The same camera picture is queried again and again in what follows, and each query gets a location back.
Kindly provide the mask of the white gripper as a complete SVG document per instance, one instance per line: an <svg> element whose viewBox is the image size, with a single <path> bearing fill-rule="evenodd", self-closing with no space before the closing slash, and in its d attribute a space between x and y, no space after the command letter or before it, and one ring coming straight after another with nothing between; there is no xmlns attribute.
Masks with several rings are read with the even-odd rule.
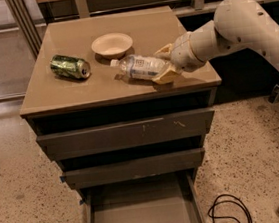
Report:
<svg viewBox="0 0 279 223"><path fill-rule="evenodd" d="M152 78L152 81L165 85L172 83L180 76L181 71L193 72L205 66L206 63L201 61L194 55L190 45L190 37L192 32L180 35L172 44L166 44L154 53L156 58L170 60L171 63L165 63L157 69L157 74Z"/></svg>

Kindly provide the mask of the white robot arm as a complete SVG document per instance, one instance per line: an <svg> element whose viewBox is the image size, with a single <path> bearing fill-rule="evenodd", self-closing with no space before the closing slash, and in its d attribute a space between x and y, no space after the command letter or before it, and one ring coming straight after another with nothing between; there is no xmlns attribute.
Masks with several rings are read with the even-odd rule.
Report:
<svg viewBox="0 0 279 223"><path fill-rule="evenodd" d="M255 0L223 0L211 21L180 35L155 56L190 72L242 49L262 55L279 72L279 25Z"/></svg>

